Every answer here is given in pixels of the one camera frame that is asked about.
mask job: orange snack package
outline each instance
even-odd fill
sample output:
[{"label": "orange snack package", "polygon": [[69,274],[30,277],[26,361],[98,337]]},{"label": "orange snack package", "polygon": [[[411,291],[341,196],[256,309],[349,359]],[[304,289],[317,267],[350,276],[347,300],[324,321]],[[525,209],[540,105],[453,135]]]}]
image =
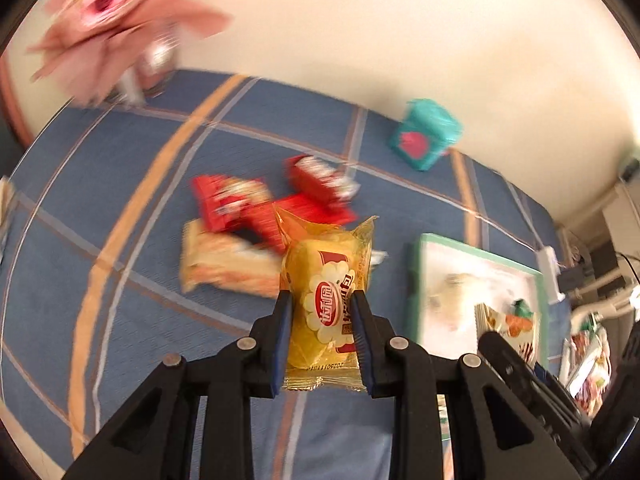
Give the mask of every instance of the orange snack package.
[{"label": "orange snack package", "polygon": [[287,247],[280,286],[294,303],[284,387],[363,390],[348,305],[354,290],[367,290],[375,217],[345,231],[277,206],[275,215]]}]

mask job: metal screw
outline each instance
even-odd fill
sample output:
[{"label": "metal screw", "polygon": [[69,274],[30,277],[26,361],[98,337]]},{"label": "metal screw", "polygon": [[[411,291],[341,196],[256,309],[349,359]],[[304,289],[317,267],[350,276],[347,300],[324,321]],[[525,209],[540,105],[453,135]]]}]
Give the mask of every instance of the metal screw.
[{"label": "metal screw", "polygon": [[478,368],[482,361],[476,354],[466,354],[462,358],[462,362],[469,368]]},{"label": "metal screw", "polygon": [[179,365],[180,362],[182,362],[182,356],[180,354],[167,354],[162,358],[162,364],[169,368]]},{"label": "metal screw", "polygon": [[242,339],[238,339],[236,344],[241,350],[251,350],[252,348],[255,348],[257,343],[253,337],[243,337]]},{"label": "metal screw", "polygon": [[409,346],[409,342],[404,337],[397,335],[389,340],[389,345],[396,350],[404,350]]}]

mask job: red oval logo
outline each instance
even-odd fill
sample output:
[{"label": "red oval logo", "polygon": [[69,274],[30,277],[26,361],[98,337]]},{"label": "red oval logo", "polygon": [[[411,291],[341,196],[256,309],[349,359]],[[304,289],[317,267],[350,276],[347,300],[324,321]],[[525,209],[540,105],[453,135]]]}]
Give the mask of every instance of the red oval logo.
[{"label": "red oval logo", "polygon": [[320,323],[331,326],[338,314],[338,293],[328,282],[320,282],[316,287],[316,314]]}]

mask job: teal tissue box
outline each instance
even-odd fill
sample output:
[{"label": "teal tissue box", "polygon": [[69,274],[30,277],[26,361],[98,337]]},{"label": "teal tissue box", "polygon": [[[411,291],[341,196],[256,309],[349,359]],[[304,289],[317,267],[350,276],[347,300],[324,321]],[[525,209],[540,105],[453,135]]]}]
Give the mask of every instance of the teal tissue box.
[{"label": "teal tissue box", "polygon": [[389,145],[414,170],[426,171],[461,136],[462,124],[445,108],[431,99],[414,99]]}]

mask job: white wall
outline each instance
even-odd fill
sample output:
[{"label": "white wall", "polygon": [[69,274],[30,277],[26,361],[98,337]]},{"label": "white wall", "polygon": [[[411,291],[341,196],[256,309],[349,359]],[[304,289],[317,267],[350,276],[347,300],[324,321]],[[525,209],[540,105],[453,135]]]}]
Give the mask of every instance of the white wall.
[{"label": "white wall", "polygon": [[[640,60],[600,0],[204,0],[236,20],[185,38],[187,67],[261,75],[400,118],[430,97],[465,125],[460,149],[563,219],[609,187],[640,131]],[[23,54],[46,27],[35,9],[10,63],[38,130],[64,102],[28,83]]]}]

